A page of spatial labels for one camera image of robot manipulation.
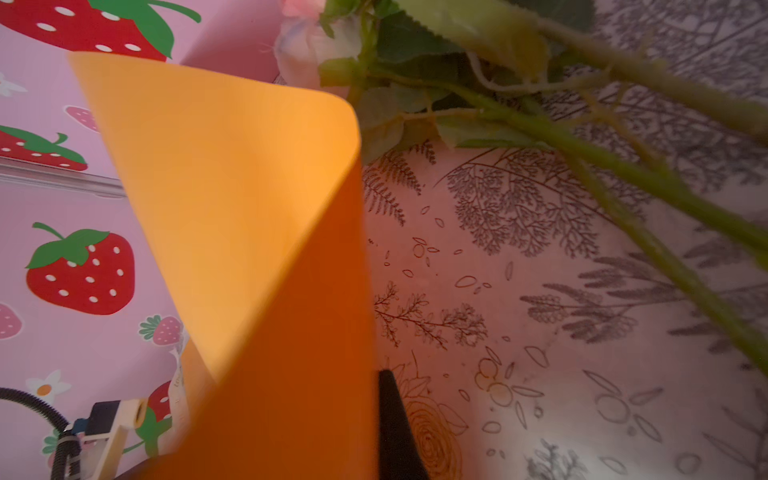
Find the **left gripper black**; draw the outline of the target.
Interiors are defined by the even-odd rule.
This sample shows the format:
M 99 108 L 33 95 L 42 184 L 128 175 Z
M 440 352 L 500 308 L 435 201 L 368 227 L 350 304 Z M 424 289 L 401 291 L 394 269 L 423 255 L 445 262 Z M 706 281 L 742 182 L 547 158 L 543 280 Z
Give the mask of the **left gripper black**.
M 146 398 L 95 403 L 85 428 L 71 424 L 55 444 L 51 479 L 115 479 L 131 431 L 143 425 Z

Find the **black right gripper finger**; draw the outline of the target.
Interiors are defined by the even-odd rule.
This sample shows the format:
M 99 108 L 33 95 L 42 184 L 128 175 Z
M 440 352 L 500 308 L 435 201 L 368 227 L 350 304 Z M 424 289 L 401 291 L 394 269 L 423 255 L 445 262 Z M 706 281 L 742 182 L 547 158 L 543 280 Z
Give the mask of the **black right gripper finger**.
M 391 370 L 378 372 L 380 480 L 428 480 Z

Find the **orange wrapping paper sheet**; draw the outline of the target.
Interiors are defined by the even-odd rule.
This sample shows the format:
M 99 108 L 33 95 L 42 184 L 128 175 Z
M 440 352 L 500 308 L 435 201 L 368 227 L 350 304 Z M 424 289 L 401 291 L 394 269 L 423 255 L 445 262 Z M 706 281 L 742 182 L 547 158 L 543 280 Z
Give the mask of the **orange wrapping paper sheet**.
M 360 135 L 345 100 L 106 53 L 72 69 L 199 354 L 150 479 L 374 479 Z

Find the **white fake rose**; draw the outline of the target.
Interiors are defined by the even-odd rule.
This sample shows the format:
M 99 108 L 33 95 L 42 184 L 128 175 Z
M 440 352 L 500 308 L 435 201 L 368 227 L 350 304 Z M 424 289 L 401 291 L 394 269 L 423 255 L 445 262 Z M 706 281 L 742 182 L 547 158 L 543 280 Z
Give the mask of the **white fake rose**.
M 577 138 L 568 125 L 550 120 L 537 96 L 546 92 L 577 92 L 588 97 L 591 90 L 618 78 L 597 80 L 586 87 L 568 89 L 572 78 L 606 74 L 588 64 L 564 44 L 550 38 L 534 43 L 530 51 L 512 48 L 505 60 L 485 56 L 476 65 L 459 45 L 433 36 L 407 19 L 398 7 L 401 1 L 325 1 L 324 31 L 340 30 L 337 18 L 355 13 L 363 50 L 359 54 L 369 72 L 346 86 L 335 84 L 331 69 L 319 69 L 321 87 L 340 93 L 354 107 L 362 136 L 364 202 L 377 213 L 400 216 L 398 202 L 386 185 L 391 181 L 410 182 L 412 174 L 398 161 L 404 149 L 441 141 L 452 148 L 536 150 L 559 155 L 581 190 L 587 192 L 611 221 L 642 251 L 649 262 L 682 292 L 711 324 L 741 351 L 759 370 L 767 367 L 767 340 L 741 319 L 736 310 L 707 287 L 686 267 L 641 220 L 615 196 L 601 179 L 608 171 L 615 177 L 674 209 L 724 234 L 746 249 L 760 265 L 767 262 L 767 232 L 742 217 L 690 192 L 667 163 L 643 141 L 631 144 L 638 163 L 622 160 L 616 154 Z M 439 112 L 452 108 L 489 109 L 491 117 L 523 136 L 523 145 L 461 147 L 444 142 L 432 131 L 432 122 L 391 123 L 384 128 L 365 130 L 374 121 L 377 107 L 400 112 Z

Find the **pale pink fake rose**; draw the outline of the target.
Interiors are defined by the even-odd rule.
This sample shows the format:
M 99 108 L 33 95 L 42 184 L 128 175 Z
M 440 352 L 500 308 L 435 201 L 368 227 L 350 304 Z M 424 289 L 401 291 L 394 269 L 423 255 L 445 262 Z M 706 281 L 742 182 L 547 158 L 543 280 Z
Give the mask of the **pale pink fake rose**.
M 363 50 L 359 15 L 344 14 L 336 20 L 338 32 L 324 31 L 320 22 L 327 5 L 325 1 L 288 1 L 284 6 L 287 17 L 275 41 L 274 53 L 280 73 L 291 86 L 320 89 L 321 66 L 330 67 L 332 80 L 342 86 L 370 70 L 358 57 Z M 671 75 L 637 54 L 614 49 L 527 7 L 509 1 L 401 1 L 398 7 L 418 27 L 464 48 L 472 65 L 481 56 L 505 60 L 514 47 L 528 52 L 534 43 L 550 38 L 575 51 L 588 64 L 608 71 L 572 78 L 565 83 L 568 89 L 586 87 L 597 80 L 626 80 L 665 95 L 760 143 L 767 141 L 766 107 Z M 475 147 L 524 143 L 522 134 L 491 117 L 485 107 L 432 113 L 377 107 L 373 113 L 374 121 L 365 125 L 365 130 L 384 128 L 393 122 L 431 121 L 432 131 L 442 135 L 447 144 Z

